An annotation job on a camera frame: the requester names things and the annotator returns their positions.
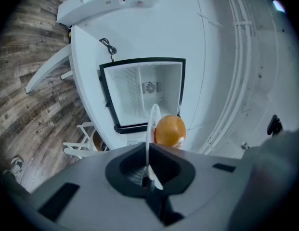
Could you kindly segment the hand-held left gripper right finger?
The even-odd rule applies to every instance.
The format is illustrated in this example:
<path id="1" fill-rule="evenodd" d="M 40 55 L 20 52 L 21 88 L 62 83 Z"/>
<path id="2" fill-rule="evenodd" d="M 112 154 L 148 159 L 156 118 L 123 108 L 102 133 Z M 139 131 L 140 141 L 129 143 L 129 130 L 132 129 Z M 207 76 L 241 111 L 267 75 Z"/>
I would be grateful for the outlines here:
<path id="1" fill-rule="evenodd" d="M 187 218 L 224 189 L 239 159 L 151 144 L 150 164 L 162 185 L 150 190 L 150 208 L 164 226 Z"/>

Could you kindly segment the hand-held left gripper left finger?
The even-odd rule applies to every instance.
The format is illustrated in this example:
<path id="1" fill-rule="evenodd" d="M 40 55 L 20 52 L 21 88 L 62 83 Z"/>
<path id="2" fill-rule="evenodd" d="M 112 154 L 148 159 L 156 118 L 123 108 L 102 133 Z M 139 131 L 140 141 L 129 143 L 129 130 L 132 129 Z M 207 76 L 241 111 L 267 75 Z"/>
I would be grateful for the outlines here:
<path id="1" fill-rule="evenodd" d="M 160 220 L 143 198 L 122 195 L 109 184 L 106 167 L 143 144 L 77 161 L 36 189 L 24 214 L 38 228 L 160 228 Z"/>

